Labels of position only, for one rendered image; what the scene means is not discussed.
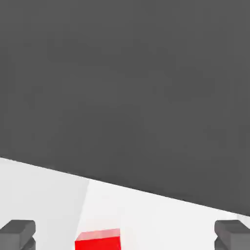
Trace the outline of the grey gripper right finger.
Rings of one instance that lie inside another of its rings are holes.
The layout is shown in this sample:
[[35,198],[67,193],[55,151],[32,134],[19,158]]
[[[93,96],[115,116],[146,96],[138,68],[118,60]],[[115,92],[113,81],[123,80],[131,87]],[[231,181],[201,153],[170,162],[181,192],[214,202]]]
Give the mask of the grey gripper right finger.
[[239,220],[217,220],[214,250],[250,250],[250,229]]

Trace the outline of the small red cube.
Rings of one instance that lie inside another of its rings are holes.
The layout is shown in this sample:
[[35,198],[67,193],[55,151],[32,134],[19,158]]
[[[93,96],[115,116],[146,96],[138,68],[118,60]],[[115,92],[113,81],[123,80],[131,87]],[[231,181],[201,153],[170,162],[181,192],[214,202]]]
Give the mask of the small red cube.
[[75,240],[75,250],[121,250],[120,229],[82,232]]

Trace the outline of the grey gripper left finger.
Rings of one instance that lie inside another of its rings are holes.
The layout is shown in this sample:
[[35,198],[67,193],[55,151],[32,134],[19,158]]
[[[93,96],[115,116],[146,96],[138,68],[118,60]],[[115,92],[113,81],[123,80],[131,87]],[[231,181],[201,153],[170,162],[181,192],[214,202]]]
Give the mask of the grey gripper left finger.
[[33,220],[11,220],[0,229],[0,250],[36,250]]

